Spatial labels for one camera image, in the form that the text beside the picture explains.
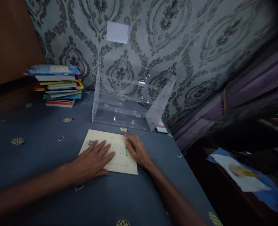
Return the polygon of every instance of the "stack of books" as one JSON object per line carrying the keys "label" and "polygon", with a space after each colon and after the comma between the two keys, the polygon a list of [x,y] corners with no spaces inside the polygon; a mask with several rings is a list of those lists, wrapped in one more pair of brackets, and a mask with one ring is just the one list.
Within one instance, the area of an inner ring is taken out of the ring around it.
{"label": "stack of books", "polygon": [[73,107],[75,100],[82,98],[81,74],[76,66],[40,64],[23,74],[36,78],[34,91],[44,91],[47,106]]}

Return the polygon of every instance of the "acrylic box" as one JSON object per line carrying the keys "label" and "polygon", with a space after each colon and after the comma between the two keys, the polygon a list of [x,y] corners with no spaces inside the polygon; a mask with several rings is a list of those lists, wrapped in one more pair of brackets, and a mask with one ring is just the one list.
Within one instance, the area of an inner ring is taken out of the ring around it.
{"label": "acrylic box", "polygon": [[145,68],[135,76],[129,62],[100,61],[92,121],[153,131],[162,118],[177,77]]}

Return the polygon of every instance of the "paper note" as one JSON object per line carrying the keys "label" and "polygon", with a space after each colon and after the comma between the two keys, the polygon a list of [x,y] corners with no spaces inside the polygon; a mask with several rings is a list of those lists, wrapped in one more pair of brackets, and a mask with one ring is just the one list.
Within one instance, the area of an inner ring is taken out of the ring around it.
{"label": "paper note", "polygon": [[133,160],[126,148],[126,138],[120,134],[89,130],[78,155],[83,153],[83,151],[89,147],[92,143],[90,141],[94,140],[98,140],[98,144],[103,140],[107,140],[105,146],[109,143],[111,144],[111,148],[106,155],[115,152],[114,158],[104,167],[104,169],[118,173],[138,175],[137,163]]}
{"label": "paper note", "polygon": [[237,183],[237,185],[241,188],[242,191],[244,192],[256,192],[256,191],[261,191],[261,190],[271,190],[267,185],[262,183],[260,180],[258,180],[256,177],[238,177],[236,176],[230,169],[229,165],[234,165],[234,166],[241,166],[238,161],[235,159],[229,157],[229,156],[224,156],[224,155],[219,155],[219,154],[211,154],[214,158],[214,160],[219,163],[225,170],[226,172],[230,175],[230,177]]}
{"label": "paper note", "polygon": [[62,66],[62,65],[51,65],[50,71],[51,72],[69,72],[69,68],[67,66]]}
{"label": "paper note", "polygon": [[127,44],[130,26],[115,22],[107,22],[107,41]]}

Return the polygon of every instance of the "patterned wallpaper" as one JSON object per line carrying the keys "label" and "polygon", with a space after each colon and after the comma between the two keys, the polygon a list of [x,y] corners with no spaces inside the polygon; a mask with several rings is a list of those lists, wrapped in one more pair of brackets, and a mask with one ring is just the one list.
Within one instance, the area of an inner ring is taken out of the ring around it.
{"label": "patterned wallpaper", "polygon": [[[87,88],[94,87],[98,58],[112,59],[107,61],[112,65],[103,67],[126,79],[139,80],[151,69],[157,72],[150,79],[153,84],[177,75],[163,115],[170,126],[221,91],[278,31],[277,10],[269,0],[25,0],[25,4],[47,62],[77,65]],[[107,21],[130,25],[128,44],[106,40]]]}

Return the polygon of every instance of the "right hand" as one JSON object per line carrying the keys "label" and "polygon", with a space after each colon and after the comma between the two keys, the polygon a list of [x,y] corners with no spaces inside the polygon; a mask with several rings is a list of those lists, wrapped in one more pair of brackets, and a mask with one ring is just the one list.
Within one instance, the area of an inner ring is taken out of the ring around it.
{"label": "right hand", "polygon": [[128,133],[123,134],[123,136],[127,138],[126,147],[133,159],[145,168],[151,166],[152,160],[140,138],[137,135]]}

